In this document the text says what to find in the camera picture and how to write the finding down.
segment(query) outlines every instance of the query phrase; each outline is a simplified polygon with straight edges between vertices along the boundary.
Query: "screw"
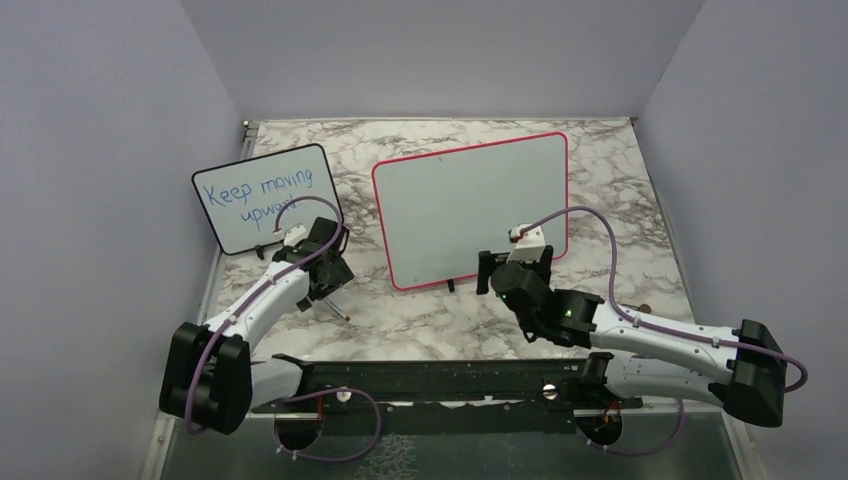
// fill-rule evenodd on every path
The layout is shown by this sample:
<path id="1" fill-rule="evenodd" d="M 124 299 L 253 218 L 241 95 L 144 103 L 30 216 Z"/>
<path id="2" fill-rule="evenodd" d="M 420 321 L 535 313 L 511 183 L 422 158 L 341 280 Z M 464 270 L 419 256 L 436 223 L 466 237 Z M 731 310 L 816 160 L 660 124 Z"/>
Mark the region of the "screw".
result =
<path id="1" fill-rule="evenodd" d="M 556 387 L 552 384 L 548 383 L 544 387 L 542 387 L 542 396 L 547 398 L 548 400 L 553 400 L 556 398 Z"/>

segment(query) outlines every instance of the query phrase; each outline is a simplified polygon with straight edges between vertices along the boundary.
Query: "black frame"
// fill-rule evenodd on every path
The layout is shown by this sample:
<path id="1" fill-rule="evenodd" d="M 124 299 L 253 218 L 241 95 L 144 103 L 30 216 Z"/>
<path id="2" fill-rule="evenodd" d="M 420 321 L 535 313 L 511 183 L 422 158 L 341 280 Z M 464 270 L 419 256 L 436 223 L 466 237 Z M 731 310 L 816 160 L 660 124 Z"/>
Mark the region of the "black frame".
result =
<path id="1" fill-rule="evenodd" d="M 590 358 L 434 361 L 321 361 L 306 362 L 288 355 L 275 358 L 303 369 L 298 395 L 347 386 L 368 392 L 380 403 L 383 434 L 444 435 L 540 432 L 573 434 L 576 409 L 603 409 L 617 397 L 596 384 Z M 546 398 L 551 385 L 555 395 Z M 446 407 L 440 402 L 492 400 L 517 403 Z M 322 415 L 329 421 L 278 419 L 281 431 L 320 429 L 322 435 L 369 436 L 374 431 L 373 407 L 356 395 L 341 402 L 336 395 L 322 398 Z M 392 407 L 390 402 L 413 402 Z M 621 408 L 641 408 L 639 398 L 621 401 Z M 315 400 L 287 404 L 270 402 L 254 413 L 316 411 Z"/>
<path id="2" fill-rule="evenodd" d="M 272 157 L 274 155 L 280 155 L 282 153 L 289 153 L 289 152 L 293 152 L 295 150 L 301 150 L 301 149 L 304 149 L 304 148 L 311 148 L 311 147 L 318 147 L 318 148 L 321 149 L 321 155 L 324 156 L 324 165 L 327 166 L 327 175 L 330 176 L 330 180 L 331 180 L 330 183 L 333 185 L 333 194 L 336 196 L 336 207 L 339 209 L 339 212 L 342 215 L 342 224 L 344 224 L 344 212 L 342 211 L 341 200 L 339 200 L 339 192 L 338 192 L 338 190 L 336 190 L 336 182 L 332 181 L 333 180 L 333 172 L 330 170 L 330 162 L 329 162 L 329 160 L 327 160 L 327 152 L 324 150 L 324 147 L 319 143 L 308 143 L 306 145 L 301 145 L 299 147 L 288 148 L 288 149 L 285 149 L 285 150 L 278 150 L 276 152 L 266 153 L 265 155 L 260 155 L 258 157 L 253 157 L 253 158 L 247 158 L 245 160 L 239 160 L 237 162 L 228 163 L 226 165 L 220 165 L 220 166 L 211 167 L 211 168 L 204 168 L 203 170 L 198 170 L 198 171 L 191 174 L 191 185 L 194 188 L 194 193 L 197 195 L 198 201 L 200 201 L 200 206 L 203 207 L 203 214 L 206 215 L 206 221 L 209 222 L 209 226 L 212 228 L 212 233 L 215 235 L 215 241 L 218 242 L 218 246 L 221 247 L 221 251 L 225 255 L 231 255 L 231 256 L 232 255 L 238 255 L 240 253 L 255 250 L 257 247 L 264 248 L 264 247 L 267 247 L 269 245 L 274 245 L 277 242 L 274 241 L 274 242 L 271 242 L 271 243 L 266 243 L 264 245 L 254 245 L 250 248 L 246 248 L 246 249 L 240 250 L 238 252 L 228 252 L 228 251 L 224 250 L 224 246 L 221 244 L 221 239 L 220 239 L 220 237 L 218 237 L 218 231 L 215 230 L 215 225 L 212 223 L 212 218 L 209 217 L 209 211 L 206 210 L 206 204 L 203 203 L 203 196 L 200 194 L 200 191 L 197 190 L 197 184 L 194 182 L 194 177 L 196 177 L 197 175 L 199 175 L 201 173 L 211 172 L 213 170 L 221 170 L 223 168 L 230 168 L 230 167 L 233 167 L 233 166 L 236 166 L 236 165 L 240 165 L 242 163 L 253 162 L 255 160 L 262 160 L 263 158 Z"/>

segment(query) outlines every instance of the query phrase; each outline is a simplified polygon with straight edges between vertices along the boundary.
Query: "small whiteboard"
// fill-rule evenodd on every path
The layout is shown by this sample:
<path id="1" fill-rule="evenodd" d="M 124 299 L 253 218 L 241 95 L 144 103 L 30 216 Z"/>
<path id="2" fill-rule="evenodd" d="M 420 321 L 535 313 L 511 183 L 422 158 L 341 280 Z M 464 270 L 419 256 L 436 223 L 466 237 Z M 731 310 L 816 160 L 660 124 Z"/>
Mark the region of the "small whiteboard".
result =
<path id="1" fill-rule="evenodd" d="M 191 182 L 227 255 L 278 242 L 274 220 L 293 198 L 315 195 L 339 207 L 327 156 L 318 144 L 201 170 Z M 308 230 L 316 217 L 335 220 L 326 205 L 304 200 L 286 209 L 280 228 L 285 231 L 302 223 Z"/>
<path id="2" fill-rule="evenodd" d="M 399 290 L 474 276 L 482 250 L 568 205 L 568 140 L 559 132 L 386 160 L 371 170 L 392 283 Z M 567 218 L 543 227 L 561 257 Z"/>

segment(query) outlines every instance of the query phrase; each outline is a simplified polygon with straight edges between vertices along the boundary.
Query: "whiteboard with red border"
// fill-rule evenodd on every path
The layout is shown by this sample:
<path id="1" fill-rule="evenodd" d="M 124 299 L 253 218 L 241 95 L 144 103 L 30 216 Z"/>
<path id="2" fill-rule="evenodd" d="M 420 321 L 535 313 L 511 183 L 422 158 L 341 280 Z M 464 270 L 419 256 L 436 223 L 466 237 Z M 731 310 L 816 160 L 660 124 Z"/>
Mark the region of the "whiteboard with red border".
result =
<path id="1" fill-rule="evenodd" d="M 477 274 L 477 254 L 511 249 L 507 233 L 568 206 L 568 139 L 561 132 L 384 160 L 371 170 L 398 290 Z M 568 218 L 543 227 L 559 258 Z"/>

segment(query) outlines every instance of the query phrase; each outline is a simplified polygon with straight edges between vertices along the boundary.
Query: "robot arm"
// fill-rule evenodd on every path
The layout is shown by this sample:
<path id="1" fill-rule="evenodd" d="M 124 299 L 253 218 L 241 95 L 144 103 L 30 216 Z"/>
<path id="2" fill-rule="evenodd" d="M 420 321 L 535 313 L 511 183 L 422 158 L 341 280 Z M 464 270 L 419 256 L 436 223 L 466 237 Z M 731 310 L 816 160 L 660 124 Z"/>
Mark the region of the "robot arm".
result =
<path id="1" fill-rule="evenodd" d="M 587 369 L 593 370 L 595 381 L 620 398 L 698 400 L 747 423 L 781 425 L 786 362 L 727 346 L 747 343 L 780 352 L 765 326 L 750 320 L 739 329 L 698 326 L 625 309 L 635 318 L 631 322 L 597 295 L 551 290 L 551 257 L 552 247 L 545 245 L 540 227 L 521 235 L 508 256 L 480 254 L 478 293 L 485 293 L 490 278 L 528 341 L 541 337 L 565 347 L 637 354 L 589 356 Z M 705 337 L 711 341 L 704 343 Z"/>
<path id="2" fill-rule="evenodd" d="M 251 408 L 295 394 L 301 384 L 300 366 L 278 358 L 252 363 L 250 357 L 283 314 L 295 308 L 304 311 L 353 279 L 341 257 L 348 235 L 345 227 L 323 254 L 299 269 L 291 268 L 330 243 L 337 225 L 319 217 L 308 235 L 303 226 L 289 230 L 268 269 L 235 303 L 203 325 L 184 323 L 177 329 L 159 395 L 160 410 L 184 416 L 193 376 L 207 347 L 215 363 L 204 367 L 193 392 L 193 422 L 229 434 Z"/>

